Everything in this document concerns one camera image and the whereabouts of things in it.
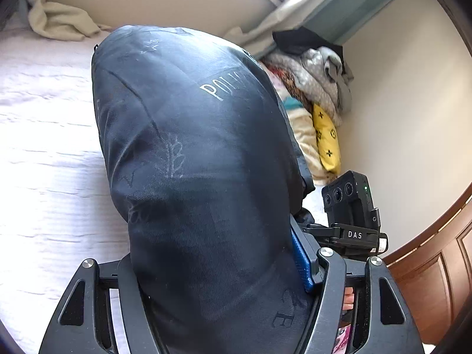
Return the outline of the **person's right hand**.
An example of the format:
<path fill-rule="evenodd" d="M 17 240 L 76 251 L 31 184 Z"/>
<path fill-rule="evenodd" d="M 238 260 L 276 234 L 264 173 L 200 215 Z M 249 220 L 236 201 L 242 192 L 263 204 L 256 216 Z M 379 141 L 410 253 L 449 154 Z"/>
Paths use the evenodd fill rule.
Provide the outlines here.
<path fill-rule="evenodd" d="M 344 289 L 344 297 L 343 297 L 343 311 L 349 311 L 354 308 L 354 288 L 353 287 L 346 287 Z"/>

